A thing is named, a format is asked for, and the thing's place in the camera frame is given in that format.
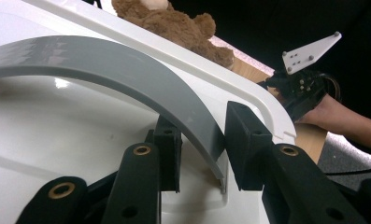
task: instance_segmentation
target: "screw hole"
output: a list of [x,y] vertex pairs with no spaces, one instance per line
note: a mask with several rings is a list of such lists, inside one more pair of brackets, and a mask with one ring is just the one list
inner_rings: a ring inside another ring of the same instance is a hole
[[291,148],[291,147],[282,147],[280,151],[288,156],[298,155],[298,150],[296,150],[295,148]]
[[128,206],[121,211],[121,216],[125,218],[135,217],[138,214],[138,209],[135,206]]
[[137,156],[147,155],[148,153],[150,153],[150,147],[145,147],[145,146],[136,147],[133,150],[133,153],[136,154]]
[[70,195],[75,189],[75,184],[71,182],[65,182],[58,184],[51,188],[51,190],[48,193],[48,196],[51,199],[62,199],[68,195]]
[[325,212],[327,213],[329,217],[336,219],[336,220],[343,220],[344,218],[343,214],[335,208],[327,208]]

